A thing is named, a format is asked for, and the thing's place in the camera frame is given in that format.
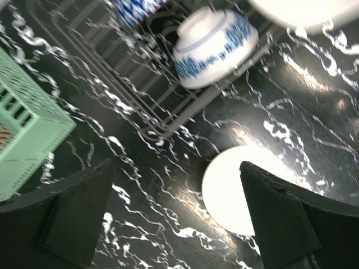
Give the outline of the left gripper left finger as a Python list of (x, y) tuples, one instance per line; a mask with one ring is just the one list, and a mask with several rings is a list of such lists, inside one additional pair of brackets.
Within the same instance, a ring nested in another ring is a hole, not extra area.
[(109, 159), (1, 202), (1, 268), (89, 268), (112, 188)]

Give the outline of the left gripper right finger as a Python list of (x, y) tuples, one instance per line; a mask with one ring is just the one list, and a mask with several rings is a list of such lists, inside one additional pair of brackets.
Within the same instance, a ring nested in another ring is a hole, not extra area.
[(358, 268), (358, 207), (244, 161), (241, 182), (265, 268)]

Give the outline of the blue floral white bowl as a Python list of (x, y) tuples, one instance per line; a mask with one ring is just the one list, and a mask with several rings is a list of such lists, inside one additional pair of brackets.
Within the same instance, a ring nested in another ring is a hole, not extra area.
[(224, 78), (255, 49), (259, 34), (231, 10), (196, 10), (177, 29), (174, 66), (184, 88), (200, 89)]

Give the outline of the green patterned bowl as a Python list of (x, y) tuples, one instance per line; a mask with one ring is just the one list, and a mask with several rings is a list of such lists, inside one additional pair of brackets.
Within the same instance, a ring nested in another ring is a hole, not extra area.
[(249, 3), (264, 17), (290, 29), (302, 27), (317, 31), (327, 22), (338, 27), (358, 18), (358, 1), (355, 0), (253, 0)]

